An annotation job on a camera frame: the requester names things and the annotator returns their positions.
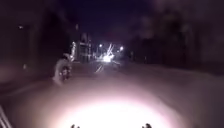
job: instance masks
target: night sky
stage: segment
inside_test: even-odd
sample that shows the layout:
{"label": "night sky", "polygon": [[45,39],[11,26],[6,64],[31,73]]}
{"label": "night sky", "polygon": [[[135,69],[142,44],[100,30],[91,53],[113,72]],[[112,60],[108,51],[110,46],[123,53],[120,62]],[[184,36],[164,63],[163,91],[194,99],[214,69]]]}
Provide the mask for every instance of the night sky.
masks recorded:
{"label": "night sky", "polygon": [[93,40],[119,43],[130,38],[133,22],[152,12],[150,0],[63,0],[62,6]]}

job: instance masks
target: street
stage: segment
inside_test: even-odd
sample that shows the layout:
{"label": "street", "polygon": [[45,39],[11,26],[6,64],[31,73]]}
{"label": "street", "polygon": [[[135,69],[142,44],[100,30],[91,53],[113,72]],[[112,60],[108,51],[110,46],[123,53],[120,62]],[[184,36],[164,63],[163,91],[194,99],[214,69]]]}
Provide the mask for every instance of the street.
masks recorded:
{"label": "street", "polygon": [[[13,128],[66,128],[73,123],[81,128],[141,128],[145,123],[153,128],[223,128],[223,83],[221,76],[206,73],[127,64],[101,74],[83,71],[63,87],[51,78],[35,81],[4,95],[1,105]],[[103,103],[127,109],[116,113]],[[94,104],[115,117],[90,111]],[[122,115],[126,110],[129,117]]]}

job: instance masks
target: light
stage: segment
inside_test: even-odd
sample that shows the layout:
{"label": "light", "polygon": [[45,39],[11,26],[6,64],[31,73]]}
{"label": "light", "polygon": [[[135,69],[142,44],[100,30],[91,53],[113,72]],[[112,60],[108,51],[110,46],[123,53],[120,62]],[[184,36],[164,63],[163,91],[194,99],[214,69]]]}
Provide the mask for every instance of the light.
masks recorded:
{"label": "light", "polygon": [[64,122],[57,122],[57,128],[141,128],[149,123],[153,128],[171,128],[163,116],[155,110],[137,102],[97,102],[68,110],[62,116]]}
{"label": "light", "polygon": [[107,63],[111,62],[111,57],[110,56],[104,56],[103,57],[103,62],[107,62]]}
{"label": "light", "polygon": [[124,47],[123,47],[123,46],[121,46],[121,47],[120,47],[120,51],[123,51],[123,50],[124,50]]}

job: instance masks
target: street light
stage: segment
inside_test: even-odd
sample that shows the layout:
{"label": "street light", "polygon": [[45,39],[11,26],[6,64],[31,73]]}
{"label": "street light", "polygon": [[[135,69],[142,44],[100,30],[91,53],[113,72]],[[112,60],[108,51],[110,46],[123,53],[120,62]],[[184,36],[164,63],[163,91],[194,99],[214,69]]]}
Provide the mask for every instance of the street light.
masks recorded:
{"label": "street light", "polygon": [[120,47],[120,51],[123,51],[123,50],[124,50],[124,47],[123,47],[123,46],[121,46],[121,47]]}

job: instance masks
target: sidewalk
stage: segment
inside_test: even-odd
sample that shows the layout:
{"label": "sidewalk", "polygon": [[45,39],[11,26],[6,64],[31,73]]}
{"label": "sidewalk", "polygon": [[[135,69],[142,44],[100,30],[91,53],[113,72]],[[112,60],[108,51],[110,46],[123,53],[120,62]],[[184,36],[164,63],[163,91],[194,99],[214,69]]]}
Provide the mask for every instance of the sidewalk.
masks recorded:
{"label": "sidewalk", "polygon": [[0,71],[0,97],[50,77],[46,69],[23,65],[1,65]]}

